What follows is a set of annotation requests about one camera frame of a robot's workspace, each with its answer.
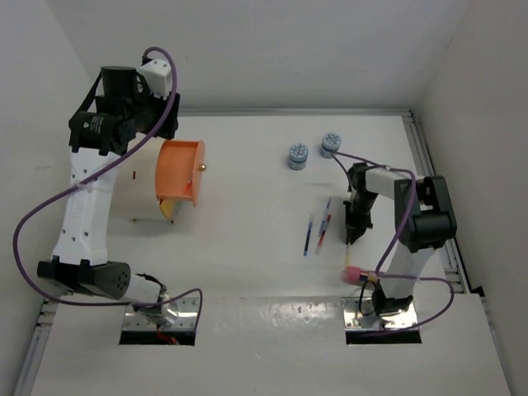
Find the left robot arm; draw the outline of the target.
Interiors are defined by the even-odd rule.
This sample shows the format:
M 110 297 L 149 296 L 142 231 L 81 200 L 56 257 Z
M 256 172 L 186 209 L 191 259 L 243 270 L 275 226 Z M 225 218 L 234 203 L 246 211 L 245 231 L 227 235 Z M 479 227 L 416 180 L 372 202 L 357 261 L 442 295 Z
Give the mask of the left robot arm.
M 98 171 L 123 158 L 138 133 L 172 139 L 179 96 L 172 95 L 168 62 L 151 60 L 139 68 L 103 67 L 96 81 L 103 93 L 89 92 L 68 123 L 70 186 L 59 239 L 37 276 L 74 293 L 128 303 L 157 303 L 162 286 L 133 274 L 124 262 L 109 260 L 106 231 L 118 170 Z M 96 176 L 84 185 L 83 179 Z

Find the yellow pencil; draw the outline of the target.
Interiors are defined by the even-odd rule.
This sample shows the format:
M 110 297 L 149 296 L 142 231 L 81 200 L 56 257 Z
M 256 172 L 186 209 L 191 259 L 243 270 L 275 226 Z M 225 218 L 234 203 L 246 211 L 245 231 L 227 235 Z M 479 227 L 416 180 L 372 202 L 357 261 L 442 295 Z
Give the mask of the yellow pencil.
M 346 270 L 350 266 L 350 257 L 351 257 L 351 244 L 346 244 L 345 259 L 344 259 L 344 269 Z

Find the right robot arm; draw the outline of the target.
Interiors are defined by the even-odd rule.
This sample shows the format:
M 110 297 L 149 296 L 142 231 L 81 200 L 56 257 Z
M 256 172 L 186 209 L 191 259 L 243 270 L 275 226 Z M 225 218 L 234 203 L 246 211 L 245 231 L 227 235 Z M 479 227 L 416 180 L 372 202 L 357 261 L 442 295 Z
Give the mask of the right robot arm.
M 456 235 L 446 180 L 367 163 L 354 163 L 346 176 L 351 193 L 343 202 L 346 245 L 373 228 L 371 211 L 379 196 L 394 203 L 394 236 L 375 268 L 372 304 L 377 316 L 405 311 L 429 258 Z

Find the red gel pen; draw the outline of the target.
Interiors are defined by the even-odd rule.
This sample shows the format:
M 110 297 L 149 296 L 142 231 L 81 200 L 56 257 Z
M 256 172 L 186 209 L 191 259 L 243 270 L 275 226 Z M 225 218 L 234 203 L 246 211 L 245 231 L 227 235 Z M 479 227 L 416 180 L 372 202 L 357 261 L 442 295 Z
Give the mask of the red gel pen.
M 318 243 L 317 243 L 315 251 L 314 251 L 315 255 L 319 255 L 320 251 L 321 251 L 321 249 L 323 247 L 323 241 L 324 241 L 326 232 L 328 230 L 328 225 L 329 225 L 329 222 L 331 220 L 331 217 L 332 217 L 331 214 L 328 214 L 326 219 L 323 222 L 323 226 L 321 228 L 321 233 L 320 233 L 319 238 L 318 238 Z

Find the clear blue-cap pen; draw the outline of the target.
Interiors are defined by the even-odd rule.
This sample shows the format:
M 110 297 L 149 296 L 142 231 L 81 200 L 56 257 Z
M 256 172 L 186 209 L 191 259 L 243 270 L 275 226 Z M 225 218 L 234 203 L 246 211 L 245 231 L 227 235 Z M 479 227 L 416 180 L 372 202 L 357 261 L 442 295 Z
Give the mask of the clear blue-cap pen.
M 324 208 L 324 212 L 323 212 L 323 217 L 322 217 L 322 222 L 325 223 L 327 221 L 327 217 L 329 215 L 329 210 L 330 210 L 330 205 L 331 205 L 331 202 L 332 202 L 332 197 L 329 196 L 328 197 L 328 200 L 327 200 L 327 203 L 325 205 L 325 208 Z

